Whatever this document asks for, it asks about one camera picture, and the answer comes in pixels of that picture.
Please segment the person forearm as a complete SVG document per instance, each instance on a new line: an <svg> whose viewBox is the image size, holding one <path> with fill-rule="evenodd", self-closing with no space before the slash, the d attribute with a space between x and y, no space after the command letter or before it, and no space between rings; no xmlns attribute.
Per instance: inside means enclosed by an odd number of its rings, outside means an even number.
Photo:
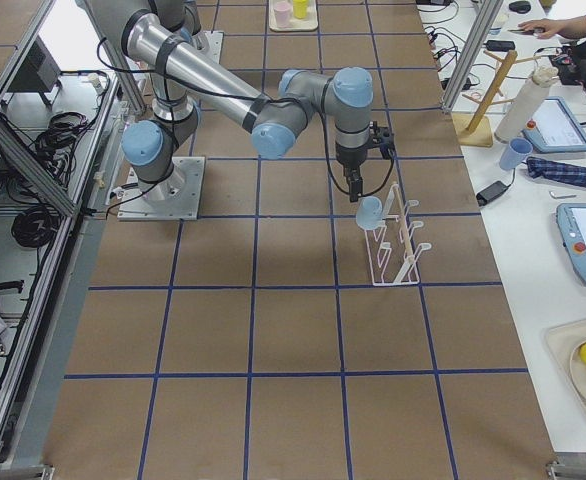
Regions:
<svg viewBox="0 0 586 480"><path fill-rule="evenodd" d="M570 19L537 19L529 20L518 25L525 32L541 30L537 38L550 39L556 35L560 37L575 40L586 37L586 15Z"/></svg>

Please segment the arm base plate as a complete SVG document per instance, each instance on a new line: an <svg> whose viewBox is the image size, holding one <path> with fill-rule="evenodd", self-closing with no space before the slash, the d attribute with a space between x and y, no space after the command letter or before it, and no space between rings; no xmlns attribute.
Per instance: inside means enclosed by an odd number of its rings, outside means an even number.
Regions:
<svg viewBox="0 0 586 480"><path fill-rule="evenodd" d="M137 174L129 168L128 182L136 183L123 194L123 204L117 218L121 221L173 221L196 220L200 205L206 159L202 156L172 158L171 176L149 193L140 194L151 187L139 183Z"/></svg>
<svg viewBox="0 0 586 480"><path fill-rule="evenodd" d="M201 30L193 36L196 49L207 58L219 63L221 58L224 34L221 31Z"/></svg>

